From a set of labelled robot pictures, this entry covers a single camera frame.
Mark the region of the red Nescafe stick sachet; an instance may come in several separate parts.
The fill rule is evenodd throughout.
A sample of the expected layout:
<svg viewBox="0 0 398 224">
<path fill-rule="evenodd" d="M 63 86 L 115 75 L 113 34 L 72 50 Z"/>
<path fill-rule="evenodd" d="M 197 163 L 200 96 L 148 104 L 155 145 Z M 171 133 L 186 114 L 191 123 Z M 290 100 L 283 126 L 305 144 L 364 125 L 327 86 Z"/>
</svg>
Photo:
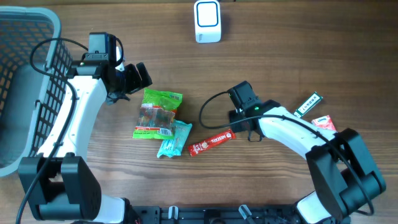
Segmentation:
<svg viewBox="0 0 398 224">
<path fill-rule="evenodd" d="M 228 129 L 199 143 L 188 146 L 188 151 L 192 157 L 195 157 L 202 152 L 235 138 L 235 133 L 231 129 Z"/>
</svg>

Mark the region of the green snack bag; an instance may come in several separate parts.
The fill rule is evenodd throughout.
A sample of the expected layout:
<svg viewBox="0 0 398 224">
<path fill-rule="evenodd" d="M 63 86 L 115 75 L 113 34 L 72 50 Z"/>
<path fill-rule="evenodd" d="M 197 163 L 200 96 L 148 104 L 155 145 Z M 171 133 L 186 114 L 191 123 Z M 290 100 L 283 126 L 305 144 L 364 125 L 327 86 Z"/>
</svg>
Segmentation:
<svg viewBox="0 0 398 224">
<path fill-rule="evenodd" d="M 173 139 L 172 125 L 182 100 L 181 93 L 146 88 L 132 138 Z"/>
</svg>

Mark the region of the mint green pack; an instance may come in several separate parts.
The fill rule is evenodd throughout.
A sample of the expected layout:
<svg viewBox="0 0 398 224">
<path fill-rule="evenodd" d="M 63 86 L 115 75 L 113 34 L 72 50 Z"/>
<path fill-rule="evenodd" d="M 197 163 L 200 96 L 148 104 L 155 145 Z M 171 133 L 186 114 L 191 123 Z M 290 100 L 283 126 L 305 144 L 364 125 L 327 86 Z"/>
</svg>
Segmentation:
<svg viewBox="0 0 398 224">
<path fill-rule="evenodd" d="M 157 158 L 167 156 L 169 158 L 174 156 L 181 156 L 188 135 L 192 128 L 192 124 L 184 123 L 183 121 L 175 120 L 172 124 L 174 131 L 174 138 L 163 140 L 157 153 Z"/>
</svg>

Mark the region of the green white carton box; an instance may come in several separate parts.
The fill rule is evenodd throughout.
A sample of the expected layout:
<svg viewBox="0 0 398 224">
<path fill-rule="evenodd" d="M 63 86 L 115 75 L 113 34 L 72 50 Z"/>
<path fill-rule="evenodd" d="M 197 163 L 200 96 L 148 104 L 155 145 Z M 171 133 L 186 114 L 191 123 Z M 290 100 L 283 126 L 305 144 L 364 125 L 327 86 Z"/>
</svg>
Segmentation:
<svg viewBox="0 0 398 224">
<path fill-rule="evenodd" d="M 294 116 L 301 118 L 306 115 L 315 105 L 317 105 L 323 99 L 316 91 L 302 103 L 293 113 Z"/>
</svg>

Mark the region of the red tissue pack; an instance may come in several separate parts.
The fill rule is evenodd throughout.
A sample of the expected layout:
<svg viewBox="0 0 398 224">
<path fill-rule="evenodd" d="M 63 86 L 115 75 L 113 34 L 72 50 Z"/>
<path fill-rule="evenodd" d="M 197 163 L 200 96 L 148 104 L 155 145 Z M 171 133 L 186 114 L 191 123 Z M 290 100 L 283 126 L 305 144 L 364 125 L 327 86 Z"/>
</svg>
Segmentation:
<svg viewBox="0 0 398 224">
<path fill-rule="evenodd" d="M 312 124 L 319 128 L 336 131 L 335 125 L 329 115 L 313 119 Z"/>
</svg>

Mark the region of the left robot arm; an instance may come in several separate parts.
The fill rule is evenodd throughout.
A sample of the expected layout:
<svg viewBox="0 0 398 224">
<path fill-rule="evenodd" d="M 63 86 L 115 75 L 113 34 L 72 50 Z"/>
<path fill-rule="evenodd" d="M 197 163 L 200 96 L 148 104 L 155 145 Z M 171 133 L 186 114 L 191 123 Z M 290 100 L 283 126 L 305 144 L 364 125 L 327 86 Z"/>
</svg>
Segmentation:
<svg viewBox="0 0 398 224">
<path fill-rule="evenodd" d="M 126 198 L 103 195 L 86 163 L 88 141 L 101 105 L 127 99 L 152 84 L 143 63 L 123 65 L 121 41 L 92 32 L 80 60 L 62 78 L 66 85 L 55 124 L 37 155 L 23 157 L 18 174 L 36 220 L 80 223 L 140 223 Z"/>
</svg>

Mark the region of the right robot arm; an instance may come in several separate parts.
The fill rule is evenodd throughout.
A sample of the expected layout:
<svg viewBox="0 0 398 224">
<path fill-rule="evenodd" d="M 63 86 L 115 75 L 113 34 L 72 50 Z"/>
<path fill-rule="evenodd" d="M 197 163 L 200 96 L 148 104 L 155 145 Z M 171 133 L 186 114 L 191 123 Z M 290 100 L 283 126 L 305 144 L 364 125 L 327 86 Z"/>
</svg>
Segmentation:
<svg viewBox="0 0 398 224">
<path fill-rule="evenodd" d="M 261 101 L 247 81 L 227 93 L 235 106 L 229 112 L 234 132 L 255 132 L 261 139 L 276 140 L 306 160 L 315 190 L 295 206 L 305 223 L 346 221 L 386 190 L 380 170 L 355 130 L 316 127 L 276 101 Z"/>
</svg>

